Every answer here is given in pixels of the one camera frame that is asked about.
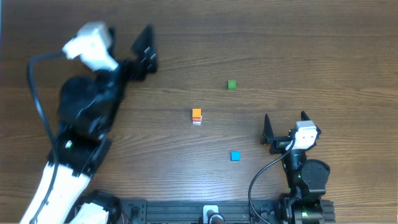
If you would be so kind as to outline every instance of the wooden table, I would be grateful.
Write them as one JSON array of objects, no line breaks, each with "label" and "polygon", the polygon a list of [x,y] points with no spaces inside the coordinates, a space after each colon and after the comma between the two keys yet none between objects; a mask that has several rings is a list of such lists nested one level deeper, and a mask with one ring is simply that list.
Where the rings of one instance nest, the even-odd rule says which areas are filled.
[{"label": "wooden table", "polygon": [[[3,1],[0,221],[18,222],[37,189],[50,143],[27,87],[31,56],[60,50],[88,21],[117,29],[117,58],[146,24],[160,70],[130,83],[113,146],[88,190],[148,200],[247,200],[254,174],[276,158],[260,145],[264,115],[286,135],[305,110],[322,129],[309,158],[331,167],[325,199],[339,222],[397,221],[398,2]],[[36,68],[53,130],[58,91],[79,62]],[[227,80],[238,89],[228,91]],[[202,126],[191,109],[203,109]],[[231,162],[230,152],[241,151]],[[282,166],[254,198],[287,192]]]}]

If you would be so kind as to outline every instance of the green cube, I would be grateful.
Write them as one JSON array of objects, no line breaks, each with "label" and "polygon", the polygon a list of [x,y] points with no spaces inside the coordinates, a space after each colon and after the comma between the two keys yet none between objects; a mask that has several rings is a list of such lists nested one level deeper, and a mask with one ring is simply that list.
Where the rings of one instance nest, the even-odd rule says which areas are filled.
[{"label": "green cube", "polygon": [[228,90],[236,90],[236,80],[228,80]]}]

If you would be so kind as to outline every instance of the cable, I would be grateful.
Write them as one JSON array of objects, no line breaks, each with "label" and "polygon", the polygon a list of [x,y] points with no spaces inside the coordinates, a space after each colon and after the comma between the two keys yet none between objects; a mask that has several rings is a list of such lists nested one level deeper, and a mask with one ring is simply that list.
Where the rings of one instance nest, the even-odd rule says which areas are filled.
[{"label": "cable", "polygon": [[54,135],[51,131],[51,127],[49,124],[48,119],[45,116],[42,104],[40,103],[39,100],[39,96],[37,94],[37,90],[35,87],[35,83],[34,83],[34,65],[41,61],[41,60],[49,60],[49,59],[54,59],[54,58],[59,58],[62,57],[64,55],[64,53],[61,52],[55,52],[55,53],[49,53],[49,54],[40,54],[40,55],[36,55],[35,57],[33,57],[29,63],[27,64],[27,81],[29,84],[29,88],[30,88],[30,93],[32,94],[33,97],[33,101],[35,103],[36,106],[36,110],[39,113],[40,119],[43,122],[44,125],[44,129],[47,133],[47,135],[49,136],[51,145],[52,145],[52,154],[53,154],[53,163],[54,163],[54,171],[52,173],[52,177],[51,177],[51,181],[50,181],[50,185],[49,185],[49,189],[47,190],[47,193],[44,196],[44,199],[42,201],[42,203],[40,204],[39,208],[37,209],[36,214],[33,216],[33,218],[30,220],[30,224],[34,224],[37,223],[37,217],[39,216],[40,212],[42,211],[44,205],[47,203],[47,200],[49,199],[50,193],[54,187],[54,182],[55,182],[55,178],[57,176],[57,171],[58,171],[58,166],[59,166],[59,158],[58,158],[58,149],[57,149],[57,144],[55,142],[55,138]]},{"label": "cable", "polygon": [[275,163],[279,162],[281,159],[283,159],[285,156],[287,156],[287,155],[292,151],[292,148],[293,148],[295,142],[296,142],[296,140],[293,139],[293,140],[292,140],[292,145],[291,145],[291,147],[290,147],[288,150],[286,150],[286,152],[283,153],[283,155],[281,155],[278,159],[276,159],[276,160],[270,162],[268,165],[266,165],[264,168],[262,168],[262,169],[254,176],[254,178],[252,179],[252,181],[251,181],[251,183],[250,183],[250,186],[249,186],[249,193],[248,193],[250,207],[253,209],[254,213],[255,213],[263,222],[265,222],[266,224],[271,224],[271,223],[270,223],[269,221],[263,219],[263,218],[256,212],[256,209],[254,208],[253,202],[252,202],[252,200],[251,200],[251,189],[253,188],[253,185],[254,185],[255,181],[257,180],[257,178],[258,178],[264,171],[266,171],[266,169],[270,168],[272,165],[274,165]]}]

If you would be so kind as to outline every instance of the small block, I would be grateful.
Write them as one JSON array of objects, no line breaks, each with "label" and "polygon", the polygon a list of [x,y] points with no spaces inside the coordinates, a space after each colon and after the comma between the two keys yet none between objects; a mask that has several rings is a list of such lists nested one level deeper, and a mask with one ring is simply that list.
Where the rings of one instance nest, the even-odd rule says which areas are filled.
[{"label": "small block", "polygon": [[231,152],[231,161],[240,161],[241,160],[241,152],[233,151]]},{"label": "small block", "polygon": [[192,118],[201,119],[201,109],[192,109]]},{"label": "small block", "polygon": [[236,90],[236,80],[228,80],[228,90]]}]

